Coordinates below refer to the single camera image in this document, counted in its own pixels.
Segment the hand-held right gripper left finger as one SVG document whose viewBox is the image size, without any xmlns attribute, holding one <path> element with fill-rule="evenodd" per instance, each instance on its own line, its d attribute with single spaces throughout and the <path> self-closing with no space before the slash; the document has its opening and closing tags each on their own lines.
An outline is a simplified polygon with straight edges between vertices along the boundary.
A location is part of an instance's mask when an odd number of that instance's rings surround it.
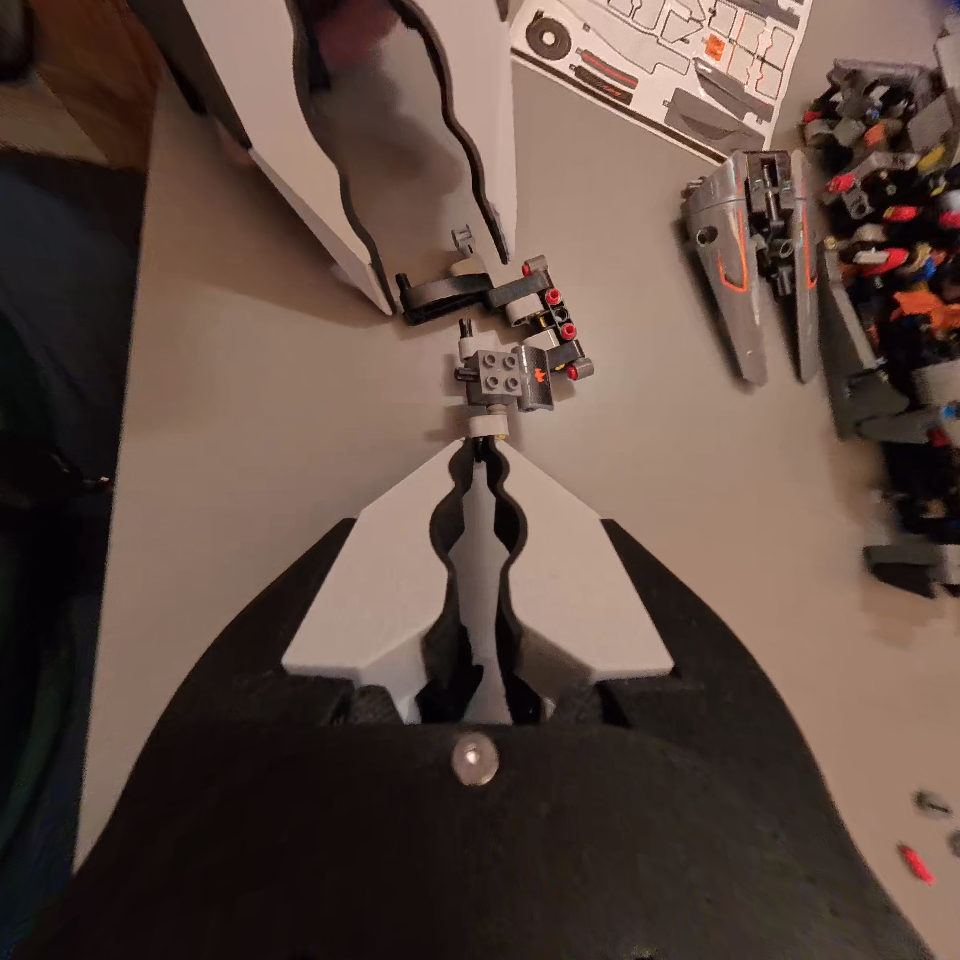
<svg viewBox="0 0 960 960">
<path fill-rule="evenodd" d="M 362 510 L 282 657 L 288 674 L 382 688 L 407 722 L 457 723 L 481 682 L 453 546 L 475 442 L 450 443 Z"/>
</svg>

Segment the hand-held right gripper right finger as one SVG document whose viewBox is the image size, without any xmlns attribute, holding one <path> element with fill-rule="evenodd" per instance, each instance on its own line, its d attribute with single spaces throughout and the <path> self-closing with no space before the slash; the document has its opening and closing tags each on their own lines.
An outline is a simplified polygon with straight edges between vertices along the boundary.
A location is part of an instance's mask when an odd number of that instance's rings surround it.
<svg viewBox="0 0 960 960">
<path fill-rule="evenodd" d="M 507 442 L 486 441 L 498 583 L 497 661 L 510 721 L 599 683 L 670 675 L 675 661 L 599 514 Z"/>
</svg>

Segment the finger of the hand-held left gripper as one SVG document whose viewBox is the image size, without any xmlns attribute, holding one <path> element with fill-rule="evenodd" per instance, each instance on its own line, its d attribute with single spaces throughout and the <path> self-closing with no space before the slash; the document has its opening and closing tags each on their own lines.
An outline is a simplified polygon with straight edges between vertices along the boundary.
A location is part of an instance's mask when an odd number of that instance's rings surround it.
<svg viewBox="0 0 960 960">
<path fill-rule="evenodd" d="M 377 244 L 356 217 L 349 180 L 316 134 L 312 86 L 326 73 L 307 2 L 184 5 L 256 166 L 348 281 L 384 314 L 395 314 Z"/>
<path fill-rule="evenodd" d="M 443 122 L 462 147 L 474 201 L 507 265 L 519 206 L 509 3 L 405 1 L 403 22 L 424 42 Z"/>
</svg>

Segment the black lego assembly red pins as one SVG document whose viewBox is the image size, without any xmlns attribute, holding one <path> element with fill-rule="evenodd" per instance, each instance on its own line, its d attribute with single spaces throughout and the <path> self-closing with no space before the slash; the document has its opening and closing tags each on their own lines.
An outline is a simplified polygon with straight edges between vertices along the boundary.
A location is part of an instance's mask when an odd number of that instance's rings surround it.
<svg viewBox="0 0 960 960">
<path fill-rule="evenodd" d="M 546 257 L 525 261 L 521 273 L 519 279 L 482 294 L 482 305 L 518 330 L 523 346 L 542 352 L 551 374 L 565 374 L 574 382 L 593 377 L 594 361 L 582 346 L 578 324 L 551 277 Z"/>
</svg>

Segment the black lego beam assembly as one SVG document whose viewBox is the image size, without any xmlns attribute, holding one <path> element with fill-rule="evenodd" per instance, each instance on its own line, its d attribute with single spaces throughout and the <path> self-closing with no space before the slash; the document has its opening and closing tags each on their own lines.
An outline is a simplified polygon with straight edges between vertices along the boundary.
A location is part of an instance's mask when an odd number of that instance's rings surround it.
<svg viewBox="0 0 960 960">
<path fill-rule="evenodd" d="M 410 327 L 419 327 L 452 313 L 481 304 L 494 289 L 486 264 L 476 251 L 474 234 L 468 225 L 451 231 L 461 255 L 447 276 L 413 285 L 406 273 L 395 275 L 401 314 Z"/>
</svg>

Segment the dark grey lego axle assembly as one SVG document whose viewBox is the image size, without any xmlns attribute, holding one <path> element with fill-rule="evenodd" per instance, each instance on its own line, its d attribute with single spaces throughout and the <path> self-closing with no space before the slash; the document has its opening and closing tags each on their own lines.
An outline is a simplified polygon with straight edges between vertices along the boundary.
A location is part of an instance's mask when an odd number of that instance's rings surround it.
<svg viewBox="0 0 960 960">
<path fill-rule="evenodd" d="M 462 384 L 468 437 L 474 441 L 505 440 L 510 434 L 509 412 L 551 412 L 555 400 L 547 351 L 527 339 L 505 345 L 489 343 L 474 334 L 469 318 L 459 319 L 459 359 L 454 378 Z"/>
</svg>

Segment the lego sticker sheet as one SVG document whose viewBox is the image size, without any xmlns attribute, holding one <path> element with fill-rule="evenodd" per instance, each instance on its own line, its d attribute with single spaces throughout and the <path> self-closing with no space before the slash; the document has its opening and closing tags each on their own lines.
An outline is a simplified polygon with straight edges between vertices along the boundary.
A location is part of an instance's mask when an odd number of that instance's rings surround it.
<svg viewBox="0 0 960 960">
<path fill-rule="evenodd" d="M 516 60 L 706 160 L 772 147 L 804 1 L 526 1 Z"/>
</svg>

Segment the grey lego panels orange stripes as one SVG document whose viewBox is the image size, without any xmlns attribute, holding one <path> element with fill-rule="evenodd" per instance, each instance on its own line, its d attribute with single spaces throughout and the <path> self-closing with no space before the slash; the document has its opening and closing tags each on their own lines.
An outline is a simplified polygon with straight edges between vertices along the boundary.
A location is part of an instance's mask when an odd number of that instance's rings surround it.
<svg viewBox="0 0 960 960">
<path fill-rule="evenodd" d="M 802 150 L 738 150 L 683 189 L 680 218 L 722 321 L 739 377 L 768 381 L 767 289 L 792 324 L 794 363 L 810 382 L 819 357 L 819 270 L 810 162 Z"/>
</svg>

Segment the large lego vehicle model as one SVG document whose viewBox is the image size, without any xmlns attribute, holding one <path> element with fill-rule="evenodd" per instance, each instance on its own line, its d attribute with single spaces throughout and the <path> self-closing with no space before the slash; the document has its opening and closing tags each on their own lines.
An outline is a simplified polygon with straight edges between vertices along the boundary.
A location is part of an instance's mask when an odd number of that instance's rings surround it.
<svg viewBox="0 0 960 960">
<path fill-rule="evenodd" d="M 841 438 L 877 445 L 878 581 L 959 592 L 958 2 L 936 65 L 838 59 L 802 121 L 828 226 L 821 352 Z"/>
</svg>

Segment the person's dark trousers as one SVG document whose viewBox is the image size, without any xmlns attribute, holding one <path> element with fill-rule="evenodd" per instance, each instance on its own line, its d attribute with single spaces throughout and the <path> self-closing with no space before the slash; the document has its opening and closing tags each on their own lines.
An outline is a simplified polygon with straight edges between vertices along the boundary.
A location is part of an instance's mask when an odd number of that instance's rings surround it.
<svg viewBox="0 0 960 960">
<path fill-rule="evenodd" d="M 2 958 L 73 873 L 145 191 L 2 149 Z"/>
</svg>

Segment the wooden post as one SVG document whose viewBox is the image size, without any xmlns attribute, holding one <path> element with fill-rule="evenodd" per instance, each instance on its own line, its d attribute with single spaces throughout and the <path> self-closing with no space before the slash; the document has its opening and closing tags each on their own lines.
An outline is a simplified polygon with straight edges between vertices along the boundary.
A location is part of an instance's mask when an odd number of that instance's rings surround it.
<svg viewBox="0 0 960 960">
<path fill-rule="evenodd" d="M 30 1 L 37 72 L 113 169 L 146 174 L 161 53 L 125 1 Z"/>
</svg>

